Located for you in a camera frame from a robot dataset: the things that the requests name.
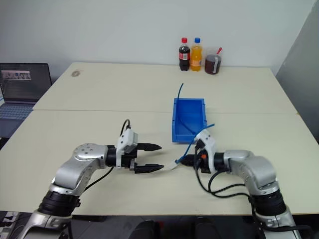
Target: white wall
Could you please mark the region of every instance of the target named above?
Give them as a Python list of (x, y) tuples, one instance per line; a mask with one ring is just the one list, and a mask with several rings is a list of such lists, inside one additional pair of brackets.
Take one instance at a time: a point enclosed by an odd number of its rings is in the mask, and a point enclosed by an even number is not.
[(182, 36), (276, 73), (315, 0), (0, 0), (0, 61), (177, 64)]
[(276, 77), (319, 141), (319, 1)]

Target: white table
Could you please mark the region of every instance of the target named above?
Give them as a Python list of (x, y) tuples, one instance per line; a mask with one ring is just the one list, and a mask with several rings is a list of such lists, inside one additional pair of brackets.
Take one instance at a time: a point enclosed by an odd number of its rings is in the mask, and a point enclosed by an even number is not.
[[(72, 72), (80, 75), (72, 77)], [(207, 113), (297, 111), (269, 68), (222, 67), (213, 76), (178, 66), (73, 63), (35, 110), (172, 112), (182, 98), (205, 98)]]
[[(58, 167), (86, 142), (115, 144), (130, 118), (140, 142), (157, 152), (140, 152), (139, 164), (168, 165), (186, 145), (171, 142), (171, 113), (33, 111), (0, 151), (0, 210), (31, 212), (48, 190)], [(207, 114), (218, 151), (247, 149), (274, 165), (285, 202), (294, 214), (319, 213), (319, 147), (299, 115)], [(106, 170), (96, 171), (92, 180)], [(208, 181), (209, 175), (202, 175)], [(241, 182), (221, 175), (214, 188)], [(81, 196), (81, 215), (242, 215), (245, 197), (217, 199), (199, 186), (192, 168), (165, 168), (150, 174), (114, 170)]]

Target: blue cable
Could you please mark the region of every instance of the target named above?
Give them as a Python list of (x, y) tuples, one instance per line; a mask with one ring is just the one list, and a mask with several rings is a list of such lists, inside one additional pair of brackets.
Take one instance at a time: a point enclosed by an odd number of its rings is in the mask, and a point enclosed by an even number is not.
[(184, 83), (181, 84), (180, 88), (179, 88), (179, 91), (178, 91), (178, 95), (177, 95), (177, 101), (176, 101), (176, 111), (177, 111), (177, 117), (179, 119), (179, 121), (181, 122), (181, 124), (189, 131), (191, 132), (191, 134), (195, 134), (194, 131), (192, 131), (187, 125), (185, 125), (185, 123), (183, 122), (183, 120), (181, 119), (181, 117), (179, 116), (179, 110), (178, 110), (178, 102), (179, 102), (179, 94), (180, 94), (180, 91), (181, 91), (181, 88), (183, 87)]
[(179, 158), (178, 160), (175, 160), (175, 163), (176, 163), (176, 164), (180, 163), (180, 162), (186, 157), (186, 155), (187, 155), (187, 153), (188, 153), (188, 151), (189, 151), (190, 146), (191, 146), (192, 143), (194, 142), (194, 139), (195, 139), (196, 135), (198, 135), (202, 130), (207, 129), (207, 128), (210, 128), (210, 127), (213, 127), (214, 125), (215, 125), (214, 123), (213, 123), (213, 124), (210, 124), (210, 125), (208, 125), (208, 126), (202, 128), (198, 133), (196, 133), (195, 136), (193, 137), (193, 139), (191, 140), (191, 142), (189, 143), (189, 145), (188, 145), (188, 147), (187, 147), (187, 149), (186, 149), (185, 154), (184, 154), (181, 158)]

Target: laptop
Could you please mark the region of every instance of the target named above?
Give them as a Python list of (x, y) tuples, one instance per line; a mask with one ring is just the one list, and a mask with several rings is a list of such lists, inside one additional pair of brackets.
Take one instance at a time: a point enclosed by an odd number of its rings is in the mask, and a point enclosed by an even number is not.
[(51, 85), (46, 63), (0, 63), (0, 137), (13, 135)]

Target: orange juice bottle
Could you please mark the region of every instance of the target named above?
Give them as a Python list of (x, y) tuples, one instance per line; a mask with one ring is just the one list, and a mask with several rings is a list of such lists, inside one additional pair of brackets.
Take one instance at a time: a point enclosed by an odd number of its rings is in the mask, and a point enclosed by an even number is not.
[(200, 45), (200, 38), (196, 37), (195, 44), (191, 47), (190, 68), (192, 71), (200, 71), (202, 50), (203, 48)]

